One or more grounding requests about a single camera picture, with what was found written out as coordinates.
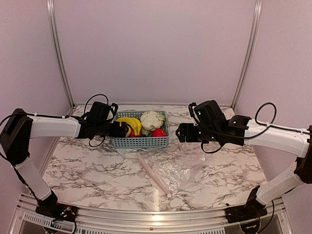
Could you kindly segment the red fake apple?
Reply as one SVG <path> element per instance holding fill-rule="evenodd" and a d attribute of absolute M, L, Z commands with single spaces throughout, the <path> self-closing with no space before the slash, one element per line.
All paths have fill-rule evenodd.
<path fill-rule="evenodd" d="M 142 131 L 139 132 L 139 135 L 136 136 L 135 132 L 132 130 L 131 133 L 129 134 L 128 138 L 136 138 L 136 137 L 142 137 Z"/>

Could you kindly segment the yellow fake banana bunch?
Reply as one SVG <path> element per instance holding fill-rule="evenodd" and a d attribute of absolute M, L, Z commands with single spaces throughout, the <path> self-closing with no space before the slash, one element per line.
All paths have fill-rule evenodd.
<path fill-rule="evenodd" d="M 141 121 L 135 117 L 120 117 L 116 121 L 125 122 L 126 124 L 128 123 L 131 126 L 132 130 L 135 132 L 136 136 L 139 135 L 139 132 L 142 129 Z"/>

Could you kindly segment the white fake cauliflower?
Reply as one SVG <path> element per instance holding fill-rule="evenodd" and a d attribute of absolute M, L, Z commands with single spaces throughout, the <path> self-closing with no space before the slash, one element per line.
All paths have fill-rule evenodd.
<path fill-rule="evenodd" d="M 165 120 L 164 114 L 155 111 L 146 111 L 140 117 L 141 125 L 147 131 L 161 128 Z"/>

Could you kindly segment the light blue plastic basket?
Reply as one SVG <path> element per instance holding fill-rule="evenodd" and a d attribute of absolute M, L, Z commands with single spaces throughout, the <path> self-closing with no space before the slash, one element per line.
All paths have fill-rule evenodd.
<path fill-rule="evenodd" d="M 166 147 L 169 143 L 171 135 L 167 112 L 165 110 L 156 110 L 165 116 L 165 121 L 161 129 L 167 134 L 166 136 L 152 137 L 150 132 L 147 136 L 142 137 L 111 137 L 111 142 L 116 149 L 130 149 L 130 148 L 161 148 Z"/>

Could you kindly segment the clear zip top bag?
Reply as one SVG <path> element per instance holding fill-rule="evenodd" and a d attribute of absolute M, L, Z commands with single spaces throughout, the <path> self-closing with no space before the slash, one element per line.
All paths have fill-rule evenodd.
<path fill-rule="evenodd" d="M 164 195 L 172 196 L 179 190 L 195 186 L 208 162 L 206 154 L 164 156 L 136 153 L 136 157 L 151 184 Z"/>

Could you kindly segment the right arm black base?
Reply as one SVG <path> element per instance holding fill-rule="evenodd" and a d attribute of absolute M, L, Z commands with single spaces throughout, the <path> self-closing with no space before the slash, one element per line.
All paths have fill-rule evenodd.
<path fill-rule="evenodd" d="M 268 214 L 266 205 L 262 205 L 256 200 L 256 193 L 259 188 L 260 186 L 258 185 L 251 190 L 249 197 L 244 205 L 233 207 L 229 206 L 225 209 L 225 218 L 227 219 L 228 223 L 257 219 Z"/>

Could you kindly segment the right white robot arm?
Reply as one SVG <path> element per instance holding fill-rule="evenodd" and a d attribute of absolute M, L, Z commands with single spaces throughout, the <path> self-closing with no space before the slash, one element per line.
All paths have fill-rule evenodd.
<path fill-rule="evenodd" d="M 242 206 L 242 215 L 252 218 L 270 201 L 294 188 L 312 182 L 312 130 L 261 122 L 256 117 L 234 115 L 227 119 L 215 100 L 191 103 L 194 123 L 181 123 L 175 134 L 180 142 L 216 142 L 252 146 L 268 182 L 254 188 Z"/>

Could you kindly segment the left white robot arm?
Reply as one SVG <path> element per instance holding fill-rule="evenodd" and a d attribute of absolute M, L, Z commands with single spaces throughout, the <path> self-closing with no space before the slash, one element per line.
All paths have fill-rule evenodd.
<path fill-rule="evenodd" d="M 1 156 L 51 217 L 60 215 L 61 205 L 32 160 L 32 146 L 49 138 L 93 140 L 95 137 L 126 137 L 129 126 L 114 120 L 117 110 L 115 103 L 109 105 L 98 101 L 81 116 L 50 116 L 17 108 L 1 121 L 5 125 L 0 134 Z"/>

